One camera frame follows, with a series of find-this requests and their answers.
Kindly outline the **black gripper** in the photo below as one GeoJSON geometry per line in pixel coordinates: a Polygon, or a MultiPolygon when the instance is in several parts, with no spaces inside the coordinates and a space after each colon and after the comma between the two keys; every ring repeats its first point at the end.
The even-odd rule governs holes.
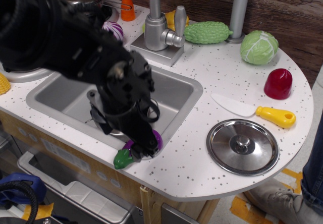
{"type": "Polygon", "coordinates": [[[95,125],[106,135],[113,130],[126,135],[132,141],[129,150],[135,162],[140,162],[143,157],[155,157],[160,151],[160,134],[150,124],[159,119],[158,103],[144,95],[126,111],[109,114],[103,96],[102,90],[87,92],[95,125]]]}

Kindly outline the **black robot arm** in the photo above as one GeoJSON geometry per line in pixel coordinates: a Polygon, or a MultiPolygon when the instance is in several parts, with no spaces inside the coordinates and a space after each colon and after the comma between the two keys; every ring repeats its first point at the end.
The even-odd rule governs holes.
{"type": "Polygon", "coordinates": [[[11,71],[46,68],[96,86],[88,93],[91,116],[106,134],[118,130],[133,145],[135,161],[158,153],[147,115],[154,108],[152,71],[102,28],[94,5],[64,0],[1,0],[1,63],[11,71]]]}

